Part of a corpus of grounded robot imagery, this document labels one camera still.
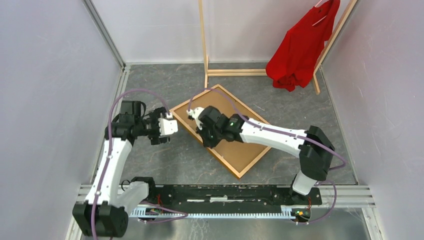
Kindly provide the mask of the red t-shirt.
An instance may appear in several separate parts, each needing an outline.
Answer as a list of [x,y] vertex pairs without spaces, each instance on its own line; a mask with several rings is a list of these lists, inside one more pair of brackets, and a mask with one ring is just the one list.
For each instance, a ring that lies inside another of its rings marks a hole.
[[297,86],[305,88],[312,80],[316,62],[332,35],[336,18],[335,15],[334,20],[322,21],[317,26],[312,26],[316,19],[315,12],[312,7],[286,32],[267,63],[265,71],[272,79],[274,88],[292,92]]

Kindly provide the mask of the aluminium rail frame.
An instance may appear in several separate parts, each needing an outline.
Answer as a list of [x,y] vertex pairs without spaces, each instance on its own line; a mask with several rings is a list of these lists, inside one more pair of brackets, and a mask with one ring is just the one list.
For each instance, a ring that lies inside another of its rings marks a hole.
[[242,114],[238,100],[225,90],[235,114],[227,117],[216,107],[192,108],[187,116],[196,124],[195,134],[212,150],[221,140],[260,144],[297,157],[301,170],[290,185],[156,185],[151,177],[135,177],[128,185],[120,178],[138,137],[152,145],[167,143],[183,121],[166,103],[147,112],[145,103],[119,95],[113,102],[105,128],[103,152],[95,178],[84,200],[76,202],[72,215],[81,233],[94,239],[121,238],[129,219],[159,224],[181,219],[287,219],[295,225],[311,225],[314,208],[360,208],[373,213],[375,202],[365,185],[336,185],[327,179],[332,158],[337,156],[323,131],[277,127]]

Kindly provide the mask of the white clothes hanger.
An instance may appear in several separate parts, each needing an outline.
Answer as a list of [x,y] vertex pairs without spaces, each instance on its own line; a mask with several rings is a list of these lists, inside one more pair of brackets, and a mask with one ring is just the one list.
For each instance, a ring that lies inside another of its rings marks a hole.
[[339,0],[327,0],[323,2],[320,0],[313,8],[315,10],[315,20],[312,21],[312,27],[316,27],[322,21],[334,20],[340,5]]

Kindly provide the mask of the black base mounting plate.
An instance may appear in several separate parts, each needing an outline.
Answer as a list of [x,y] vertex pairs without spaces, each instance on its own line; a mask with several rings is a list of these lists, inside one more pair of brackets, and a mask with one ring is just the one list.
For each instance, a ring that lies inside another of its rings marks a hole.
[[188,214],[271,214],[281,207],[320,206],[320,190],[306,196],[287,185],[155,185],[146,202]]

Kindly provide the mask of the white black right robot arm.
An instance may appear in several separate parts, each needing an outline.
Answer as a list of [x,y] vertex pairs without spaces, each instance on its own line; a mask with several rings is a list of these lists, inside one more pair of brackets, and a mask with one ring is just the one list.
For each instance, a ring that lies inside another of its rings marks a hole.
[[288,129],[236,113],[227,117],[213,106],[190,109],[187,114],[195,121],[196,133],[206,148],[215,148],[224,140],[259,144],[297,157],[300,171],[288,191],[289,199],[295,204],[306,201],[316,183],[327,178],[335,148],[319,127]]

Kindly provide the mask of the wooden clothes rack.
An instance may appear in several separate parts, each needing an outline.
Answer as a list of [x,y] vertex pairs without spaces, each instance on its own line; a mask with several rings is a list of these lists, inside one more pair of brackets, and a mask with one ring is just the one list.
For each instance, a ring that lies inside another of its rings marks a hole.
[[[317,95],[321,93],[319,87],[319,82],[317,79],[317,71],[321,68],[322,63],[324,62],[327,54],[329,53],[331,47],[335,43],[339,33],[341,32],[343,26],[345,25],[348,17],[353,11],[354,7],[358,3],[357,0],[350,0],[346,5],[339,21],[337,22],[330,38],[328,39],[326,46],[323,48],[316,64],[314,67],[314,72],[312,75],[312,83],[314,91]],[[203,56],[203,66],[204,66],[204,87],[208,87],[210,77],[264,77],[266,76],[265,69],[252,68],[252,69],[212,69],[209,68],[209,56],[207,50],[207,41],[205,35],[205,22],[204,22],[204,8],[203,1],[198,0],[198,11],[199,11],[199,20],[200,20],[200,34],[201,34],[201,45],[202,45],[202,56]]]

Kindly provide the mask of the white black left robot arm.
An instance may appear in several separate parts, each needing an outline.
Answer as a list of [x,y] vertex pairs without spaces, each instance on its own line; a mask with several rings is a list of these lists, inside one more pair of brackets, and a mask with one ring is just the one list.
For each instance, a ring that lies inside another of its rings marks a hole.
[[84,236],[121,238],[129,216],[139,202],[153,203],[157,190],[152,178],[134,178],[123,195],[119,184],[135,140],[147,137],[152,145],[167,143],[178,131],[177,121],[165,106],[146,111],[142,101],[124,100],[120,112],[110,115],[104,132],[103,153],[89,193],[76,203],[72,215]]

